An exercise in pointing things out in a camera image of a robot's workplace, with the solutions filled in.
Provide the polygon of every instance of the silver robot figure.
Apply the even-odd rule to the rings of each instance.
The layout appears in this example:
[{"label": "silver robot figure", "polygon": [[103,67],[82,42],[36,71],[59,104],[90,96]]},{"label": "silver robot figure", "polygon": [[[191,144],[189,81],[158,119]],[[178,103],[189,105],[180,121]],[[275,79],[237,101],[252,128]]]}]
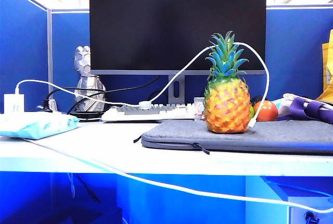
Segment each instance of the silver robot figure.
[{"label": "silver robot figure", "polygon": [[[101,82],[99,76],[90,73],[90,47],[89,46],[78,46],[75,50],[73,58],[74,69],[80,74],[80,80],[78,82],[78,88],[85,89],[99,89],[105,91],[105,86]],[[85,91],[75,90],[76,93],[89,96],[98,91]],[[95,99],[105,101],[105,95],[99,94],[93,96]],[[83,99],[81,96],[75,96],[75,101]],[[93,100],[84,100],[75,107],[75,111],[103,111],[104,103],[96,102]]]}]

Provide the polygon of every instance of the purple cloth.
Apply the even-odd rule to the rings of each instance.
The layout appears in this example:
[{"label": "purple cloth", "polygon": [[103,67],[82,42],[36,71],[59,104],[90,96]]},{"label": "purple cloth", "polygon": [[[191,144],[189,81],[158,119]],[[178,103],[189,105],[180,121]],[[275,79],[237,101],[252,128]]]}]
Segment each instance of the purple cloth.
[{"label": "purple cloth", "polygon": [[305,99],[296,97],[290,105],[290,115],[278,117],[277,120],[318,120],[333,124],[333,110],[323,110],[323,103],[311,101],[304,107]]}]

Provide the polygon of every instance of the pineapple crown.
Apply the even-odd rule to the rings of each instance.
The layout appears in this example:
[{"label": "pineapple crown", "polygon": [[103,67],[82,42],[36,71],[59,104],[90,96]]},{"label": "pineapple crown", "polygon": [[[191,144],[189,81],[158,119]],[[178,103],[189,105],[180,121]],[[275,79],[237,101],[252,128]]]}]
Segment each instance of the pineapple crown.
[{"label": "pineapple crown", "polygon": [[213,63],[210,69],[209,79],[211,78],[234,78],[244,71],[238,71],[240,65],[248,61],[247,59],[238,59],[244,49],[237,50],[238,44],[234,44],[235,35],[230,36],[232,31],[229,31],[225,38],[219,33],[212,35],[216,40],[216,44],[211,42],[214,47],[210,49],[212,52],[209,57],[206,57]]}]

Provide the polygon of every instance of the gray laptop sleeve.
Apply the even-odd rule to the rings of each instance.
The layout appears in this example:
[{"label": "gray laptop sleeve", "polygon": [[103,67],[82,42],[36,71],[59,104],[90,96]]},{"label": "gray laptop sleeve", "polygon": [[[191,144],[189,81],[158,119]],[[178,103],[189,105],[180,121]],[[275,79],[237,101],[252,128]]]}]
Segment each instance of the gray laptop sleeve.
[{"label": "gray laptop sleeve", "polygon": [[166,120],[141,136],[144,147],[172,150],[333,155],[333,126],[321,121],[257,122],[245,133],[216,134],[203,121]]}]

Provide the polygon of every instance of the yellow bag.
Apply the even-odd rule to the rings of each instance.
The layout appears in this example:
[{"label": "yellow bag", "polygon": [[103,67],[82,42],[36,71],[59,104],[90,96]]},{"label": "yellow bag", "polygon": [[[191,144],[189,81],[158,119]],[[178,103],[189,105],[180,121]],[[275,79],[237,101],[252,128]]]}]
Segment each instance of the yellow bag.
[{"label": "yellow bag", "polygon": [[317,100],[333,103],[333,30],[329,42],[323,44],[323,93]]}]

